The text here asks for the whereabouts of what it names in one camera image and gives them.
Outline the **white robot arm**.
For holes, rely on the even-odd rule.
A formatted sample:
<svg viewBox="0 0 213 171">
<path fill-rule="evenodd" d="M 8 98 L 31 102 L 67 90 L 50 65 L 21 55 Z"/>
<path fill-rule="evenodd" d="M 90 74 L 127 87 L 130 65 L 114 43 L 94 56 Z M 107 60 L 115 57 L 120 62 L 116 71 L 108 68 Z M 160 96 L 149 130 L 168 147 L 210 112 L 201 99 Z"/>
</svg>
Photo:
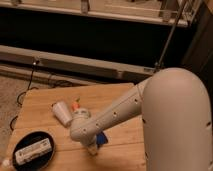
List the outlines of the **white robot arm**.
<svg viewBox="0 0 213 171">
<path fill-rule="evenodd" d="M 88 146 L 98 133 L 137 115 L 147 171 L 213 171 L 210 98 L 200 78 L 182 68 L 155 73 L 90 118 L 75 115 L 70 137 Z"/>
</svg>

